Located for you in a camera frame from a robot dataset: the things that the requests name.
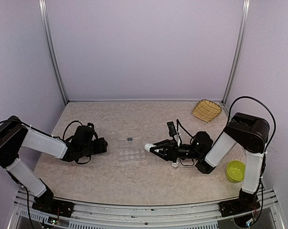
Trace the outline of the clear plastic pill organizer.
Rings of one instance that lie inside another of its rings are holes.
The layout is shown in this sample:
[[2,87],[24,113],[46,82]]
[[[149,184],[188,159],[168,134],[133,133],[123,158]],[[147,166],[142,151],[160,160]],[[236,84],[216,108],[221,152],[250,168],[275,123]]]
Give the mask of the clear plastic pill organizer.
[[118,140],[118,160],[120,163],[143,161],[145,157],[142,138],[127,137]]

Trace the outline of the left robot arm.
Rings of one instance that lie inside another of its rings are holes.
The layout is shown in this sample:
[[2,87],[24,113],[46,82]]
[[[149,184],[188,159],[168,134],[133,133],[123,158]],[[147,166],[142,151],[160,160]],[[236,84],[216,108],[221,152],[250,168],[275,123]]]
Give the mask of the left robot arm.
[[58,202],[50,188],[20,159],[20,149],[35,150],[79,164],[83,157],[105,153],[107,146],[107,141],[98,136],[92,123],[79,125],[73,135],[64,139],[36,129],[14,115],[0,121],[0,167],[27,188],[47,212],[55,211]]

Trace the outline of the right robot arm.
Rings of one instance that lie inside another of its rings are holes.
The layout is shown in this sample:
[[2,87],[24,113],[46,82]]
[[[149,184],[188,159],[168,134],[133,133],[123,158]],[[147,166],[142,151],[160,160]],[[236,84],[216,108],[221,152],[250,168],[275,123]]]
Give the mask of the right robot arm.
[[145,144],[144,149],[165,161],[176,163],[179,159],[195,161],[195,167],[203,174],[212,173],[222,160],[235,148],[243,151],[245,176],[235,208],[245,212],[254,203],[263,173],[263,162],[269,139],[267,120],[244,113],[235,113],[215,141],[206,131],[195,134],[189,144],[175,139],[178,134],[173,122],[168,122],[171,139]]

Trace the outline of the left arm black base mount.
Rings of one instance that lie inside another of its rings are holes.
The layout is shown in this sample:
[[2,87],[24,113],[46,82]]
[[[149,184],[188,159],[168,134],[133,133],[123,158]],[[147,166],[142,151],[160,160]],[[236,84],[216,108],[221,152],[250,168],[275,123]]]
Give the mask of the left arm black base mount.
[[34,197],[32,208],[59,217],[70,218],[74,210],[74,203],[55,199],[53,192],[46,190],[40,197]]

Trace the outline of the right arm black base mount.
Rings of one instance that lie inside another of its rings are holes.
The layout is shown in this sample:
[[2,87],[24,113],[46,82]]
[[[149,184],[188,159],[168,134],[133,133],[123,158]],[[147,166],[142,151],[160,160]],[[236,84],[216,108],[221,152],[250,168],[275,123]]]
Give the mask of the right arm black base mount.
[[243,190],[239,191],[239,197],[231,200],[221,201],[219,204],[222,217],[233,216],[249,212],[261,207],[257,194],[249,194]]

